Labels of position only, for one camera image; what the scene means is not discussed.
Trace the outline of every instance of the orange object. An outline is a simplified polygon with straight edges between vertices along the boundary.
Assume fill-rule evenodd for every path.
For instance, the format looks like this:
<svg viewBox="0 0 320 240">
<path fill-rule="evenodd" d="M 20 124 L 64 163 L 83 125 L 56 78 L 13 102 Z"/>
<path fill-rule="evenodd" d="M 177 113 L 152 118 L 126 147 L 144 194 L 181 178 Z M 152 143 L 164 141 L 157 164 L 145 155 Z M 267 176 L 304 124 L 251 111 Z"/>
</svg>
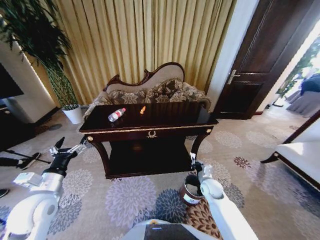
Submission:
<svg viewBox="0 0 320 240">
<path fill-rule="evenodd" d="M 143 108 L 140 111 L 140 114 L 144 114 L 144 111 L 146 110 L 146 106 L 143 106 Z"/>
</svg>

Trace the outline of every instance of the plastic bottle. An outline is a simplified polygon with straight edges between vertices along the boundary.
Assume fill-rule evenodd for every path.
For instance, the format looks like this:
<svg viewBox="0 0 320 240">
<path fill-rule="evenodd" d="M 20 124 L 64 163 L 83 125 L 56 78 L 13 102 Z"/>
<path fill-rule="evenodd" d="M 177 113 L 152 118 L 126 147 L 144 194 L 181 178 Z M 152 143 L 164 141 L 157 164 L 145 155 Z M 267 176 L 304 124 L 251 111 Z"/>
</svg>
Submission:
<svg viewBox="0 0 320 240">
<path fill-rule="evenodd" d="M 117 120 L 118 118 L 120 118 L 124 113 L 125 113 L 126 109 L 125 108 L 120 108 L 117 111 L 111 113 L 108 116 L 108 119 L 110 122 L 114 122 L 115 120 Z"/>
</svg>

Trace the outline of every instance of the shoe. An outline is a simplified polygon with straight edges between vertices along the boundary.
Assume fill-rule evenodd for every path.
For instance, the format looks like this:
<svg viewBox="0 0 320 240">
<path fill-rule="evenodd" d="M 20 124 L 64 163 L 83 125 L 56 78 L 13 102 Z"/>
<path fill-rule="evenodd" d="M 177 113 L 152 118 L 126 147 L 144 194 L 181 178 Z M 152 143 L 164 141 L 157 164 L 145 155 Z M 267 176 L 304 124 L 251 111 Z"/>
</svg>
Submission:
<svg viewBox="0 0 320 240">
<path fill-rule="evenodd" d="M 0 189 L 0 198 L 7 195 L 10 192 L 10 189 Z"/>
<path fill-rule="evenodd" d="M 35 161 L 41 156 L 39 152 L 36 152 L 35 154 L 32 155 L 30 158 L 25 158 L 21 159 L 22 163 L 18 164 L 17 167 L 20 168 L 21 170 L 26 170 L 29 168 Z"/>
</svg>

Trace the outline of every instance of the patterned carpet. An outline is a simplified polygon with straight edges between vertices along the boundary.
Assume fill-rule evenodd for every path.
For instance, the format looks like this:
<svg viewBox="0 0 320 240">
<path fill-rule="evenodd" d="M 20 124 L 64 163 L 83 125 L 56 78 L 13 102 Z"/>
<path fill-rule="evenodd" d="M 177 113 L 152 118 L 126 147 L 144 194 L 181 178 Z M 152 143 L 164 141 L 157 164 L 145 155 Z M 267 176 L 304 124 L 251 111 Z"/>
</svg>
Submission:
<svg viewBox="0 0 320 240">
<path fill-rule="evenodd" d="M 214 177 L 260 240 L 320 239 L 320 194 L 281 162 L 260 164 L 305 120 L 275 106 L 250 120 L 223 119 L 199 148 L 198 159 L 213 165 Z M 78 127 L 59 111 L 38 129 L 37 137 L 13 149 L 26 155 L 41 152 L 41 158 L 49 160 L 48 148 L 61 137 L 66 137 L 64 146 L 68 147 L 80 141 Z M 189 150 L 194 139 L 185 141 Z M 110 153 L 109 143 L 105 146 Z M 37 162 L 28 171 L 40 174 L 47 166 Z M 0 188 L 11 189 L 0 199 L 0 219 L 6 219 L 28 195 L 26 189 L 11 183 L 20 172 L 0 167 Z M 187 207 L 179 198 L 178 190 L 188 174 L 106 180 L 98 152 L 88 145 L 69 164 L 64 196 L 47 239 L 119 240 L 136 223 L 151 218 L 187 223 L 219 239 L 206 201 Z M 3 230 L 0 225 L 0 236 Z"/>
</svg>

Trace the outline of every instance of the door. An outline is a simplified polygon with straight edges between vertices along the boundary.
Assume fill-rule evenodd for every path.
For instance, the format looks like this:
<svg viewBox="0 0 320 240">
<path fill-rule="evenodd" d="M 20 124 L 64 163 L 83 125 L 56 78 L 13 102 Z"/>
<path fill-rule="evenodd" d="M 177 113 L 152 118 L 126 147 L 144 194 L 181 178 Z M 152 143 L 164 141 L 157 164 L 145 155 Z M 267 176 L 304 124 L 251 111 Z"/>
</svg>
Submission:
<svg viewBox="0 0 320 240">
<path fill-rule="evenodd" d="M 214 114 L 250 119 L 320 18 L 320 0 L 260 0 Z"/>
</svg>

